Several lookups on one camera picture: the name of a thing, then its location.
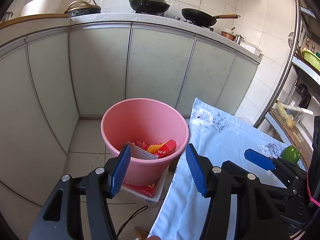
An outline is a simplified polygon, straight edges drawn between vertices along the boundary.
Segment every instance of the floral pattern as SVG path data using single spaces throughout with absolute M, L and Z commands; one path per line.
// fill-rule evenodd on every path
M 208 110 L 201 108 L 195 110 L 195 118 L 190 120 L 190 123 L 195 124 L 199 127 L 199 130 L 203 137 L 206 137 L 208 132 L 210 133 L 209 127 L 212 127 L 219 133 L 226 127 L 229 127 L 228 122 L 223 122 L 225 117 L 222 117 L 220 113 L 217 116 L 213 116 Z
M 267 143 L 266 145 L 258 145 L 262 150 L 262 154 L 269 157 L 272 156 L 277 158 L 280 156 L 281 152 L 284 150 L 284 147 L 279 143 Z

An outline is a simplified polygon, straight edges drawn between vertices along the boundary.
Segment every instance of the cabinet door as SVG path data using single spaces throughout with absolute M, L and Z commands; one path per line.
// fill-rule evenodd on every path
M 235 55 L 196 41 L 177 110 L 190 115 L 195 98 L 214 106 L 226 82 Z
M 70 33 L 73 85 L 80 115 L 103 115 L 124 100 L 129 28 Z
M 27 240 L 41 207 L 24 200 L 2 184 L 0 199 L 0 211 L 5 221 L 20 240 Z
M 251 84 L 257 67 L 257 64 L 236 56 L 216 107 L 229 114 L 235 114 Z
M 26 47 L 0 60 L 0 180 L 43 204 L 63 174 L 66 155 L 39 107 Z
M 132 29 L 127 98 L 151 98 L 176 107 L 193 39 Z
M 73 95 L 67 34 L 50 36 L 28 45 L 31 75 L 44 115 L 68 153 L 79 115 Z

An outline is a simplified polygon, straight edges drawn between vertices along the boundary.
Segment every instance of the black frying pan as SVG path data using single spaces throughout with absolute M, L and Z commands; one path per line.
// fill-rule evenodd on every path
M 170 7 L 165 0 L 129 0 L 133 10 L 139 13 L 164 13 Z
M 184 8 L 181 12 L 186 20 L 193 21 L 193 24 L 203 27 L 215 25 L 217 19 L 238 19 L 241 17 L 236 14 L 211 16 L 210 14 L 192 8 Z

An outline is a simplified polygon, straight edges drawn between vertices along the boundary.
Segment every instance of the pink string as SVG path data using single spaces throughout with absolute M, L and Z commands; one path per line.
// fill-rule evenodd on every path
M 309 198 L 310 201 L 314 204 L 316 204 L 318 207 L 320 207 L 320 203 L 318 201 L 316 201 L 312 196 L 311 196 L 311 192 L 310 192 L 310 188 L 309 188 L 309 174 L 307 173 L 307 190 L 308 190 L 308 194 L 309 194 Z

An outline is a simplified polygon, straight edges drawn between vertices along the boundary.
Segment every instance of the metal pipe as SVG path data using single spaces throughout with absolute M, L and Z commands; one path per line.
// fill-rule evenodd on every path
M 277 100 L 277 98 L 278 98 L 278 96 L 284 86 L 284 83 L 288 78 L 289 72 L 290 72 L 292 59 L 293 59 L 293 56 L 294 56 L 296 49 L 297 49 L 299 31 L 300 31 L 300 1 L 299 0 L 294 0 L 294 1 L 296 4 L 296 21 L 295 21 L 295 25 L 294 25 L 293 42 L 292 42 L 292 46 L 290 49 L 289 57 L 287 59 L 287 63 L 285 65 L 285 68 L 284 68 L 284 71 L 283 71 L 282 76 L 280 78 L 280 81 L 279 81 L 275 91 L 273 92 L 273 95 L 271 96 L 265 109 L 262 111 L 261 115 L 259 116 L 259 118 L 257 119 L 257 121 L 255 122 L 255 124 L 253 126 L 255 128 L 258 128 L 261 125 L 266 113 L 269 111 L 269 109 L 276 102 L 276 100 Z

